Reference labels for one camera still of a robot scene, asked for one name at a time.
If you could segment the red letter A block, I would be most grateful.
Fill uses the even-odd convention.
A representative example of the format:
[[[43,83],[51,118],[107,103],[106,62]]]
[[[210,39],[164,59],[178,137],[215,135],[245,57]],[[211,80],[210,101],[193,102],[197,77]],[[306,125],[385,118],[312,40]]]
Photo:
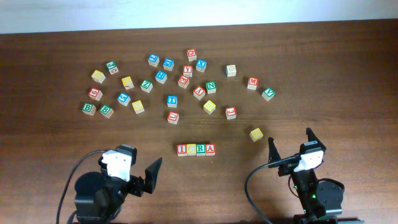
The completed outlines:
[[[205,145],[205,154],[207,156],[214,156],[216,154],[216,148],[214,144]]]

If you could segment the red letter I block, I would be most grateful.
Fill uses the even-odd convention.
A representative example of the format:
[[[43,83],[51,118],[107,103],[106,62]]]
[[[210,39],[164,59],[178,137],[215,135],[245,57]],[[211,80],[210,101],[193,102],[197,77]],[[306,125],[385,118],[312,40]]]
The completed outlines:
[[[187,156],[187,145],[186,144],[178,144],[177,145],[177,155],[178,156]]]

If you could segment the red number 3 block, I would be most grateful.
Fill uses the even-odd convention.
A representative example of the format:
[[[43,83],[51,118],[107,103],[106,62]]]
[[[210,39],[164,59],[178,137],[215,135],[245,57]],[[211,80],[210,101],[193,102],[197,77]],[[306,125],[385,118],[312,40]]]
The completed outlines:
[[[225,110],[226,119],[235,119],[237,117],[237,112],[235,107],[228,107]]]

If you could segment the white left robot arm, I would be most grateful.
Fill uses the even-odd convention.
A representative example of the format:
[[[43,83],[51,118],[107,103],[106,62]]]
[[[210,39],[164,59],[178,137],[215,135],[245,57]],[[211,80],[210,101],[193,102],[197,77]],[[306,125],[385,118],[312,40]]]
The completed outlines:
[[[110,223],[121,211],[128,195],[154,192],[162,165],[158,158],[145,169],[144,177],[131,175],[137,149],[122,144],[102,152],[99,172],[83,174],[75,182],[75,216],[78,223]]]

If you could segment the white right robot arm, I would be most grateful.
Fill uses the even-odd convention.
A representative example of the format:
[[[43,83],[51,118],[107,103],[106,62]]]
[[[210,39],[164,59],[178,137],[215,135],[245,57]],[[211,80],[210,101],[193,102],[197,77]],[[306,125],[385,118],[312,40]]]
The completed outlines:
[[[280,177],[287,175],[293,180],[304,211],[303,215],[294,215],[295,223],[337,223],[345,187],[336,180],[316,177],[315,169],[322,165],[326,147],[311,128],[306,129],[306,135],[308,141],[300,145],[299,152],[284,159],[269,137],[270,167],[278,168]]]

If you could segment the green letter R block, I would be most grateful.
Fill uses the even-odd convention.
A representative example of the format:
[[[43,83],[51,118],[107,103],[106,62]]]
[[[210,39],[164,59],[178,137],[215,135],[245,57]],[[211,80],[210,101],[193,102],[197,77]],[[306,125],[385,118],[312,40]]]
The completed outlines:
[[[197,144],[196,145],[196,155],[197,156],[205,156],[206,155],[206,146],[205,146],[205,144]]]

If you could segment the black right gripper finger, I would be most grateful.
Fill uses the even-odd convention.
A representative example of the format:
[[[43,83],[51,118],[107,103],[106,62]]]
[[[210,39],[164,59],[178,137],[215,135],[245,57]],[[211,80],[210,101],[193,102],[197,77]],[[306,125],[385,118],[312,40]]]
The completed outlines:
[[[272,137],[268,138],[268,145],[269,145],[268,168],[274,168],[278,166],[278,162],[281,160],[281,157],[278,153],[278,150],[274,144],[274,139]]]
[[[311,128],[306,128],[306,135],[308,142],[317,142],[321,144],[322,142],[316,137],[315,133],[312,131]]]

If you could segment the yellow letter C block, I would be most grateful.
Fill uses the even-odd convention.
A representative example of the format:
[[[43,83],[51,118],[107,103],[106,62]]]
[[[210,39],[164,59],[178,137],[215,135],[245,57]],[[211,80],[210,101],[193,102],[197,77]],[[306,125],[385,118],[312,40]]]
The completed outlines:
[[[187,144],[187,155],[195,156],[197,154],[197,145],[196,144]]]

